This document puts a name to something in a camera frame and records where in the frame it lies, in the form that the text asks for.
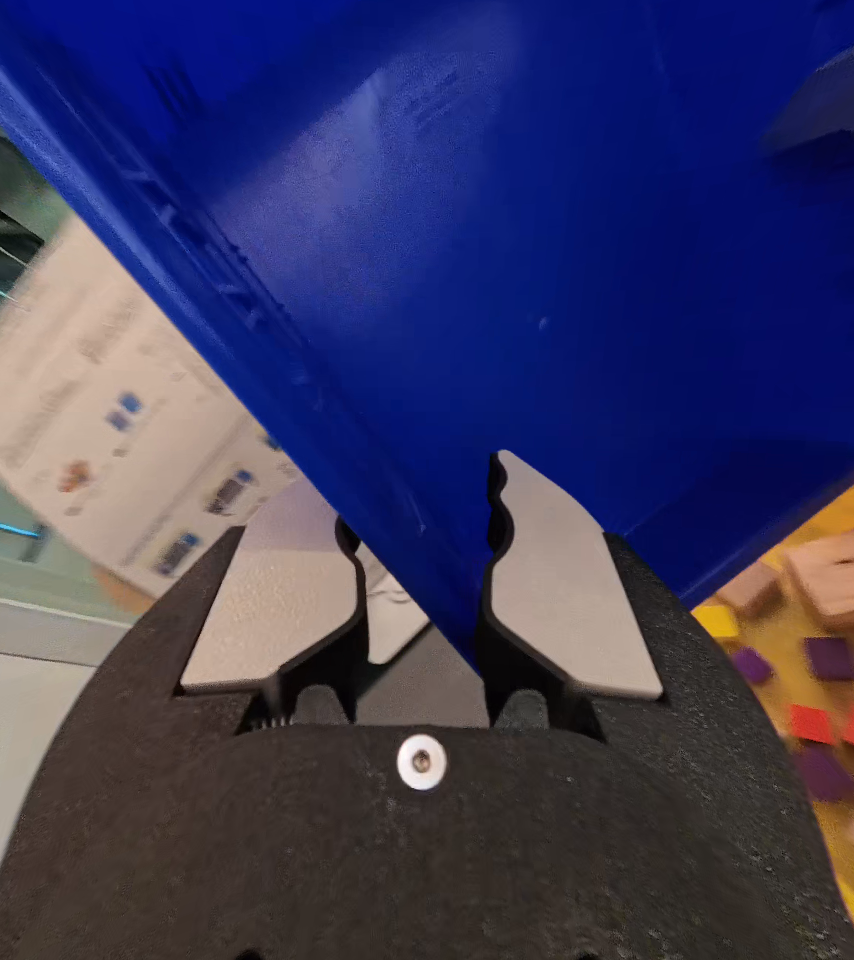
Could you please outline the white printed instruction sheet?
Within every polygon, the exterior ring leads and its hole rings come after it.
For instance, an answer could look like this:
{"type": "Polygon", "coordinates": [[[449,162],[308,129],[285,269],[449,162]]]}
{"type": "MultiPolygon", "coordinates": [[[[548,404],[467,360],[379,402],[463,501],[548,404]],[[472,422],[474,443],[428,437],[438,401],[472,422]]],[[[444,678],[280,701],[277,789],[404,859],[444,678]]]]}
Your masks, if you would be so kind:
{"type": "Polygon", "coordinates": [[[0,301],[0,654],[94,666],[309,485],[78,219],[0,301]]]}

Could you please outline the blue plastic box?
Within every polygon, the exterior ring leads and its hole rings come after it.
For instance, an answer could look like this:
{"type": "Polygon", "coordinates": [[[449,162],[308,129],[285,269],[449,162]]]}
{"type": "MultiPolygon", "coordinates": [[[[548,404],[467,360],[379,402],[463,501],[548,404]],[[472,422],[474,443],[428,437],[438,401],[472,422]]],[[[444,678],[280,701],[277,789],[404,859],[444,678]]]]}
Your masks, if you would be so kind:
{"type": "Polygon", "coordinates": [[[0,126],[468,656],[497,451],[691,606],[854,484],[854,2],[0,1],[0,126]]]}

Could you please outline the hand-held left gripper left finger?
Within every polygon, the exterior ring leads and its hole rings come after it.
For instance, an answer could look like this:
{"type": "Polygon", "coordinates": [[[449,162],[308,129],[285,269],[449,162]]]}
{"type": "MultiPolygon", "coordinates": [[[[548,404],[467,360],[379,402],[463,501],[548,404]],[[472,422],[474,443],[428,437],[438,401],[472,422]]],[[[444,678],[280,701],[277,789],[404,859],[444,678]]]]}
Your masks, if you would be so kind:
{"type": "Polygon", "coordinates": [[[253,692],[290,721],[327,690],[346,723],[369,630],[359,540],[309,480],[267,501],[245,527],[180,678],[186,694],[253,692]]]}

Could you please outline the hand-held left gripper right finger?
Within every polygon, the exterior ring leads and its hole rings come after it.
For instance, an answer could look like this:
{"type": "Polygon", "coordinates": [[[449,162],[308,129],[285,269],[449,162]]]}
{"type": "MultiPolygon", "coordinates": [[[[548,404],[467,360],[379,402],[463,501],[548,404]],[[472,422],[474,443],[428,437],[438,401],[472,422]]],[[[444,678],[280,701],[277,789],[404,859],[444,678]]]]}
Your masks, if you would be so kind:
{"type": "Polygon", "coordinates": [[[493,728],[598,728],[595,698],[655,703],[664,685],[597,522],[516,454],[489,461],[474,654],[493,728]]]}

